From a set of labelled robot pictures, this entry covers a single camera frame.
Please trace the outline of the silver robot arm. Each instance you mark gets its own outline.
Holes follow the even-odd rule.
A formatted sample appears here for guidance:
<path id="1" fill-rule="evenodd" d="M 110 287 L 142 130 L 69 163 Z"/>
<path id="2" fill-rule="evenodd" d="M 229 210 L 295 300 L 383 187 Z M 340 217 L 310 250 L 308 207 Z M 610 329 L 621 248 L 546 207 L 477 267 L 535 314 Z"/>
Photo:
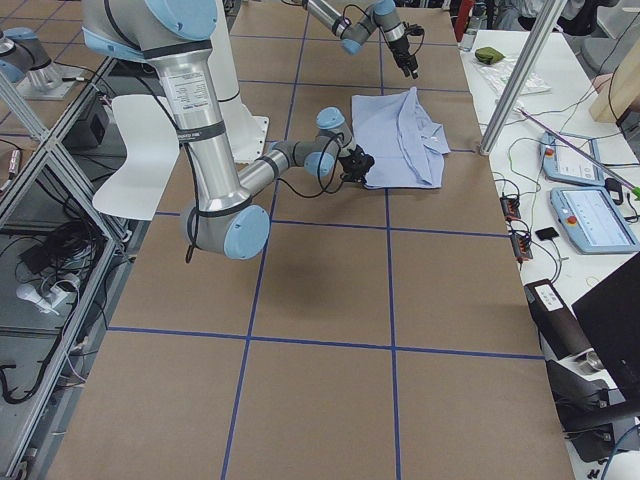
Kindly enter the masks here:
<path id="1" fill-rule="evenodd" d="M 317 179 L 343 168 L 343 182 L 362 183 L 374 164 L 356 144 L 342 113 L 317 116 L 312 141 L 278 142 L 237 169 L 209 68 L 218 8 L 214 1 L 85 1 L 86 45 L 104 55 L 146 63 L 156 71 L 165 109 L 189 159 L 195 203 L 182 215 L 190 250 L 250 259 L 267 243 L 269 214 L 255 195 L 289 168 Z"/>
<path id="2" fill-rule="evenodd" d="M 410 36 L 424 37 L 424 29 L 417 24 L 409 24 L 399 17 L 394 1 L 376 1 L 361 10 L 361 17 L 352 21 L 346 15 L 350 5 L 338 11 L 327 1 L 294 1 L 338 38 L 343 49 L 350 55 L 357 54 L 369 38 L 380 32 L 392 57 L 405 77 L 418 78 L 416 54 L 410 51 Z"/>

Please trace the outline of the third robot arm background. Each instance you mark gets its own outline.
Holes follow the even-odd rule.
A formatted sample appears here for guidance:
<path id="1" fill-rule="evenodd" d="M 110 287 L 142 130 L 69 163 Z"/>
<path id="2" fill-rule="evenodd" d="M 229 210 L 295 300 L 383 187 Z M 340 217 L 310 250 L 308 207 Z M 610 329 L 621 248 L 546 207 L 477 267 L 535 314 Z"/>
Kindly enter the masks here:
<path id="1" fill-rule="evenodd" d="M 1 31 L 1 72 L 28 100 L 63 100 L 71 88 L 89 83 L 86 69 L 55 63 L 35 32 L 26 27 Z"/>

